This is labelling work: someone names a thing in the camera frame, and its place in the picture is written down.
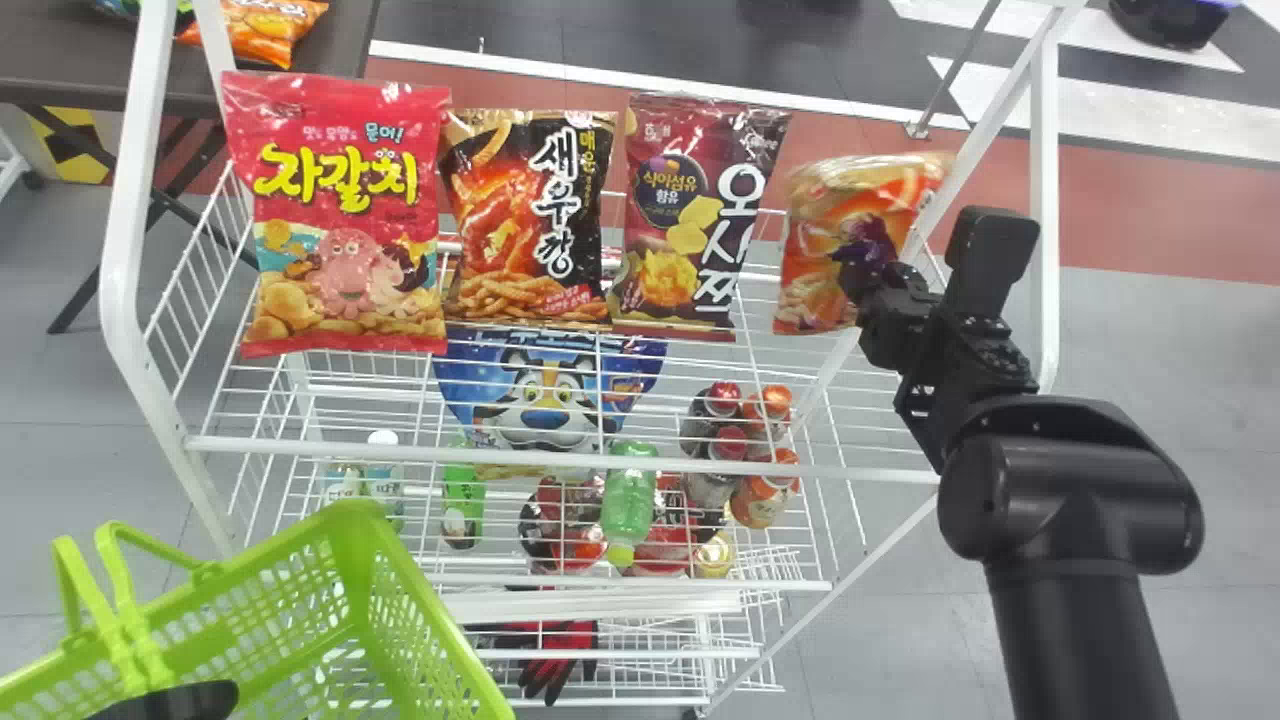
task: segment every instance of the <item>black table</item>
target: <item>black table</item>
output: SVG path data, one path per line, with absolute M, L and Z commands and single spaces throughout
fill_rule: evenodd
M 374 18 L 380 0 L 332 0 L 329 12 L 293 49 L 293 72 L 361 77 L 369 58 Z M 44 105 L 124 110 L 134 26 L 105 17 L 88 0 L 0 0 L 0 102 L 18 105 L 40 120 L 60 141 L 115 169 L 115 156 Z M 243 65 L 266 69 L 259 65 Z M 159 146 L 159 165 L 196 126 L 197 119 L 219 119 L 214 85 L 200 47 L 174 45 L 165 85 L 164 113 L 183 118 Z M 150 229 L 165 213 L 195 225 L 200 214 L 178 197 L 200 170 L 221 150 L 225 137 L 214 124 L 204 142 L 164 188 L 151 190 Z M 225 238 L 215 240 L 225 243 Z M 242 259 L 255 268 L 251 254 Z M 61 333 L 97 291 L 97 268 L 49 327 Z

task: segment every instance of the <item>green plastic basket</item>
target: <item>green plastic basket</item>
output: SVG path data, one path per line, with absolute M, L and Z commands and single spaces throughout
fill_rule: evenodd
M 120 542 L 186 568 L 189 582 L 138 605 Z M 337 502 L 227 562 L 119 523 L 95 543 L 115 614 L 76 543 L 54 541 L 69 634 L 0 680 L 0 720 L 79 720 L 218 679 L 239 685 L 234 717 L 515 716 L 375 501 Z

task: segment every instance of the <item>snack chip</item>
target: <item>snack chip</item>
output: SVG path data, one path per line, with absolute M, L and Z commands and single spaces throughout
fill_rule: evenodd
M 329 9 L 312 0 L 221 0 L 223 18 L 232 51 L 241 60 L 289 69 L 293 44 L 311 32 L 311 26 Z M 175 38 L 200 47 L 198 23 L 191 23 Z
M 852 325 L 858 309 L 840 288 L 841 265 L 851 263 L 870 275 L 896 260 L 952 159 L 946 152 L 872 155 L 796 168 L 788 178 L 773 332 L 809 334 Z
M 609 290 L 621 332 L 733 340 L 730 307 L 790 113 L 632 95 L 623 261 Z
M 449 91 L 228 72 L 223 94 L 262 273 L 244 356 L 443 351 L 431 159 Z
M 594 333 L 451 327 L 449 351 L 434 356 L 431 369 L 472 446 L 598 452 L 657 382 L 666 355 L 666 342 L 640 337 L 602 334 L 598 347 Z
M 456 110 L 440 176 L 458 220 L 451 319 L 557 327 L 608 322 L 600 188 L 617 113 Z

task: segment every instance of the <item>black robotic arm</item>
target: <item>black robotic arm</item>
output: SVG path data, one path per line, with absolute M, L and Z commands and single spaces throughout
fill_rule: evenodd
M 1174 720 L 1138 584 L 1204 537 L 1187 477 L 1111 404 L 1038 396 L 1001 311 L 1039 234 L 965 208 L 943 295 L 911 266 L 846 264 L 860 347 L 902 375 L 893 406 L 941 474 L 938 524 L 983 564 L 1020 720 Z

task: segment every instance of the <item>cartoon tiger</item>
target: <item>cartoon tiger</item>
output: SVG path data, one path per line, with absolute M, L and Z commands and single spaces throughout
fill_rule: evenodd
M 595 374 L 595 357 L 579 355 L 572 363 L 530 360 L 520 348 L 502 356 L 503 366 L 516 373 L 511 391 L 492 405 L 475 409 L 475 421 L 511 443 L 513 450 L 591 452 L 599 448 L 600 413 L 591 393 L 584 389 Z M 604 418 L 604 432 L 617 432 L 618 423 Z

